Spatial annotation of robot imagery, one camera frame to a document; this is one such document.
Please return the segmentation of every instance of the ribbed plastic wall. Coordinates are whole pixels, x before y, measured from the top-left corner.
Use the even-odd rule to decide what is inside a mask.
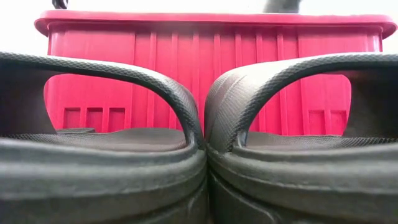
[[[163,73],[193,93],[203,125],[211,84],[232,68],[320,54],[382,50],[383,34],[378,26],[260,24],[267,26],[64,21],[47,24],[49,54],[128,63]],[[263,107],[251,129],[283,135],[342,134],[350,91],[349,81],[341,75],[297,81]],[[60,75],[47,83],[45,100],[56,128],[92,127],[97,132],[136,127],[180,129],[163,99],[120,81]]]

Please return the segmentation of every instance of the red plastic crate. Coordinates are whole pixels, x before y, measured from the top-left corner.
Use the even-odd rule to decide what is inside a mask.
[[[194,95],[203,124],[206,95],[222,73],[243,65],[337,52],[378,52],[396,30],[386,16],[293,14],[133,14],[47,11],[35,22],[49,54],[128,63],[156,70]],[[350,87],[318,75],[283,89],[251,129],[274,134],[341,134]],[[61,75],[45,87],[56,128],[180,128],[174,112],[143,87],[104,78]]]

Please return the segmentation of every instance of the red storage box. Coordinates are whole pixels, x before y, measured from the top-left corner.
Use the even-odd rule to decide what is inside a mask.
[[[213,81],[235,67],[337,52],[378,52],[396,30],[386,16],[293,14],[136,14],[47,11],[35,26],[49,54],[128,63],[156,70],[194,95],[203,124]],[[252,130],[274,134],[341,134],[350,87],[345,77],[317,75],[283,89]],[[104,78],[60,75],[45,100],[56,128],[180,128],[174,112],[146,89]]]

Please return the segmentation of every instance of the white background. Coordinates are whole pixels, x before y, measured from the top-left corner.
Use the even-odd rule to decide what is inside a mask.
[[[124,12],[260,13],[266,0],[70,0],[69,9]],[[47,38],[34,28],[51,0],[0,0],[0,50],[47,53]],[[398,21],[395,0],[303,0],[302,14],[387,14]],[[385,52],[398,53],[398,33],[384,41]]]

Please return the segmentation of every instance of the textured rubber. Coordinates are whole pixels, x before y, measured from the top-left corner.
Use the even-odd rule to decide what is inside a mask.
[[[211,180],[211,191],[222,189],[224,182],[243,193],[224,189],[224,196],[212,198],[216,222],[261,223],[255,213],[271,210],[272,217],[287,223],[294,214],[320,220],[315,223],[327,223],[327,218],[398,222],[393,209],[398,206],[397,69],[398,55],[355,53],[259,63],[222,75],[206,100],[209,162],[219,179]],[[342,137],[248,132],[259,110],[283,87],[329,72],[351,82]],[[241,215],[245,219],[238,222],[223,215],[224,206],[251,210],[251,215]]]
[[[142,85],[183,128],[108,134],[54,130],[43,87],[59,73]],[[177,82],[118,63],[0,52],[0,223],[202,223],[206,155],[193,97]]]

